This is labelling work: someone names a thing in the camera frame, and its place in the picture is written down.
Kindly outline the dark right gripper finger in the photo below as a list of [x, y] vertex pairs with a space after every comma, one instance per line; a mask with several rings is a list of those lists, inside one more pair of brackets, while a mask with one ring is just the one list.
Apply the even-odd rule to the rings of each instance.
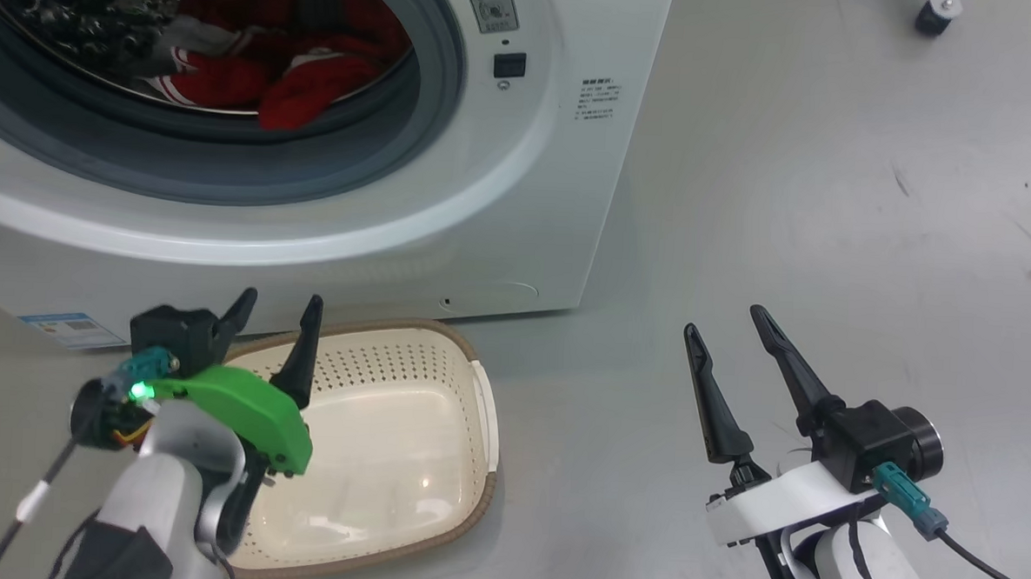
[[684, 342], [708, 461], [723, 465], [747, 458], [754, 444], [730, 413], [712, 373], [713, 357], [694, 323], [685, 326]]
[[823, 437], [823, 425], [829, 411], [846, 404], [828, 390], [811, 369], [810, 363], [789, 340], [764, 305], [752, 305], [749, 314], [763, 348], [769, 356], [775, 357], [783, 381], [792, 396], [797, 411], [796, 428], [802, 436], [819, 440]]

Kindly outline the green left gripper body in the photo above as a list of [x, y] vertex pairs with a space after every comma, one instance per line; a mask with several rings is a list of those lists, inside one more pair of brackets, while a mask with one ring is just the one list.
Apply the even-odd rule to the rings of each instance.
[[301, 476], [313, 455], [302, 418], [312, 385], [310, 369], [282, 369], [265, 381], [239, 366], [211, 365], [186, 380], [142, 380], [141, 397], [189, 400], [253, 445], [274, 472]]

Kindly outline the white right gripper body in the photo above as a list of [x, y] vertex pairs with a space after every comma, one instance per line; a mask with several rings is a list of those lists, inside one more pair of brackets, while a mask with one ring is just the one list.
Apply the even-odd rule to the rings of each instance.
[[706, 504], [706, 524], [716, 543], [747, 539], [803, 525], [849, 506], [873, 500], [874, 489], [851, 493], [821, 462], [806, 463], [785, 475], [767, 479], [749, 456], [733, 463], [733, 488]]

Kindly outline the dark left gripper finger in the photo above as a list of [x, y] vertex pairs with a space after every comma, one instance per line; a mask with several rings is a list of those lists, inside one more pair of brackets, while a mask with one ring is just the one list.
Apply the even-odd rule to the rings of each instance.
[[282, 367], [269, 379], [272, 386], [284, 391], [299, 409], [308, 407], [314, 384], [318, 341], [322, 331], [323, 298], [314, 294], [309, 298], [298, 337], [282, 363]]
[[258, 290], [243, 290], [241, 295], [213, 323], [212, 352], [213, 357], [225, 357], [232, 341], [238, 336], [250, 320], [250, 314], [256, 305]]

